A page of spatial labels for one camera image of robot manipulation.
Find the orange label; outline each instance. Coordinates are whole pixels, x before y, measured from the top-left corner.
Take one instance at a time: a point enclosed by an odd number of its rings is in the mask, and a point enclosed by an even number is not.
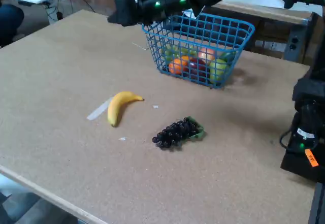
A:
[[[305,154],[311,164],[312,167],[318,167],[318,162],[316,161],[313,153],[311,152],[310,149],[305,149]]]

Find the blue wire basket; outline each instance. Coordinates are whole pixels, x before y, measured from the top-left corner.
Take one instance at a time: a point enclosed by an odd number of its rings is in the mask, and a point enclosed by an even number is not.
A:
[[[191,11],[142,29],[161,73],[213,88],[225,85],[255,31],[245,21]]]

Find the grapes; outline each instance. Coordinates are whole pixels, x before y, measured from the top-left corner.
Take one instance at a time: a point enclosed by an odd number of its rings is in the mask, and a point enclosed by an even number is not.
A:
[[[172,146],[181,146],[181,141],[199,133],[198,124],[187,117],[184,120],[167,126],[152,138],[157,147],[160,149],[170,148]]]
[[[158,139],[158,137],[153,137],[152,138],[152,142],[153,143],[158,143],[160,140]]]

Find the banana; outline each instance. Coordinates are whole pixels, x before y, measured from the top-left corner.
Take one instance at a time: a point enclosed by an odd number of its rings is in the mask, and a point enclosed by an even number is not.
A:
[[[144,99],[130,91],[117,93],[110,102],[107,110],[107,120],[111,126],[117,125],[117,117],[122,105],[131,101],[143,101]]]

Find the jeans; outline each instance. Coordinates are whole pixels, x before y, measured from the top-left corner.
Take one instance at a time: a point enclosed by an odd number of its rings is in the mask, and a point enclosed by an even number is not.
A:
[[[4,4],[0,6],[0,46],[9,45],[24,19],[22,9]]]

